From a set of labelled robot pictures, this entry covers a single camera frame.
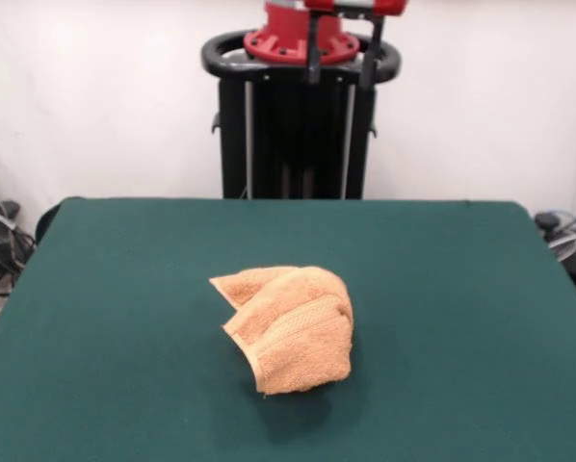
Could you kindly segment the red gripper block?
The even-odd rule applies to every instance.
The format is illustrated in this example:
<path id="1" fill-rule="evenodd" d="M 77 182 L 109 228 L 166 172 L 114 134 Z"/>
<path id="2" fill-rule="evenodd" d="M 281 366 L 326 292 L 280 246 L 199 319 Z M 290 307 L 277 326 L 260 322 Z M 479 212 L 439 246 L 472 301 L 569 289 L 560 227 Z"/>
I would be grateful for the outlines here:
<path id="1" fill-rule="evenodd" d="M 380 48 L 384 27 L 384 16 L 401 15 L 406 8 L 406 0 L 305 0 L 304 5 L 311 11 L 343 14 L 346 17 L 370 17 L 373 32 L 361 68 L 361 88 L 370 90 L 379 77 Z M 317 85 L 321 76 L 321 50 L 318 33 L 321 16 L 309 15 L 308 23 L 308 84 Z"/>

